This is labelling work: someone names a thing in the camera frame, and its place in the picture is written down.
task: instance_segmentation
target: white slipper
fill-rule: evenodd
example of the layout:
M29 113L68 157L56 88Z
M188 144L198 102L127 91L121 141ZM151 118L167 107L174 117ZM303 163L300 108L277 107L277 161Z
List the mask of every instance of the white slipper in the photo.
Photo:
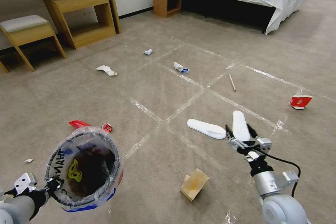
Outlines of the white slipper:
M250 133L243 112L233 111L232 118L232 133L234 137L242 142L249 141Z
M114 72L114 71L112 71L111 68L110 68L109 66L105 66L105 65L102 65L102 66L97 67L96 70L104 71L104 72L107 73L107 75L109 75L109 76L117 75L117 73Z
M223 139L226 137L226 130L218 125L197 121L195 119L189 119L187 125L189 128L197 130L212 138Z

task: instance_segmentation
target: red object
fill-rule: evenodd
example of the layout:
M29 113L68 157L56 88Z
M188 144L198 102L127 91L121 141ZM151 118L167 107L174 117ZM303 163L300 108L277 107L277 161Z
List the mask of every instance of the red object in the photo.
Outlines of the red object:
M71 121L69 122L70 125L76 127L76 128L81 128L84 126L91 126L90 124L87 124L86 122L80 121L80 120L75 120L75 121Z
M124 175L124 168L122 169L122 172L121 172L121 174L120 174L119 181L118 181L118 185L120 184L121 180L123 179L123 178L122 178L123 175Z
M103 130L105 130L107 133L111 133L112 131L112 125L108 124L107 122L103 124L101 127Z
M293 96L290 104L295 109L304 109L312 98L312 96Z

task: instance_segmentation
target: disposable slipper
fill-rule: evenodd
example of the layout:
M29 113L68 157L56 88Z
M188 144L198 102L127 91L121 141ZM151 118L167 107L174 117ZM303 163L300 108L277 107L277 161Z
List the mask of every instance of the disposable slipper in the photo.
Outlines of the disposable slipper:
M197 130L212 138L223 139L226 137L226 130L218 125L205 123L195 119L189 119L187 125L189 128Z
M232 133L234 137L242 142L249 141L250 133L246 125L244 114L241 111L233 111L232 118Z

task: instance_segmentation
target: carpet floor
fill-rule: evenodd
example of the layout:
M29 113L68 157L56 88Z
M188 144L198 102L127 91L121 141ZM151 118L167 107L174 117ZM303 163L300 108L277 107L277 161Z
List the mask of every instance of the carpet floor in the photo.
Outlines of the carpet floor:
M335 223L335 0L307 0L267 36L188 12L168 19L146 12L121 25L115 37L66 48L66 60L49 42L27 49L35 72L14 55L4 60L11 70L0 72L4 189L24 172L44 185L51 154L74 130L71 120L111 123L124 162L123 180L105 205L66 213L50 200L33 224L264 223L244 157L226 140L187 127L189 118L232 125L234 110L272 140L270 154L301 166L295 198L309 220ZM177 72L174 61L190 72ZM100 65L118 74L109 77ZM297 111L289 105L295 94L314 98ZM268 162L279 175L295 170ZM210 179L190 203L179 190L195 168Z

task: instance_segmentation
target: yellow label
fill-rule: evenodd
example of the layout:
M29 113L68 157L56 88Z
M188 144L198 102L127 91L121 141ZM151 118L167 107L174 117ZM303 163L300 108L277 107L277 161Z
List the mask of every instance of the yellow label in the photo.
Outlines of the yellow label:
M72 165L69 168L68 176L69 178L73 178L77 182L82 180L83 173L78 169L78 161L76 159L73 160Z

